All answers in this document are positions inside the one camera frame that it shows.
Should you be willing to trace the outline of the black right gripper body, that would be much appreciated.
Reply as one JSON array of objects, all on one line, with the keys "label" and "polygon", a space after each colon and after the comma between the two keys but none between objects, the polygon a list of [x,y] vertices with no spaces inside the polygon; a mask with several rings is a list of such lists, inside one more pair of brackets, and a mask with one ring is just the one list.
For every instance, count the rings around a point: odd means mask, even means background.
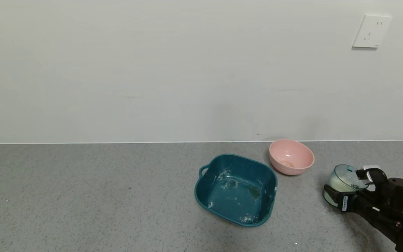
[{"label": "black right gripper body", "polygon": [[337,195],[338,208],[342,212],[379,212],[380,203],[381,195],[375,191],[358,190],[354,192],[339,192]]}]

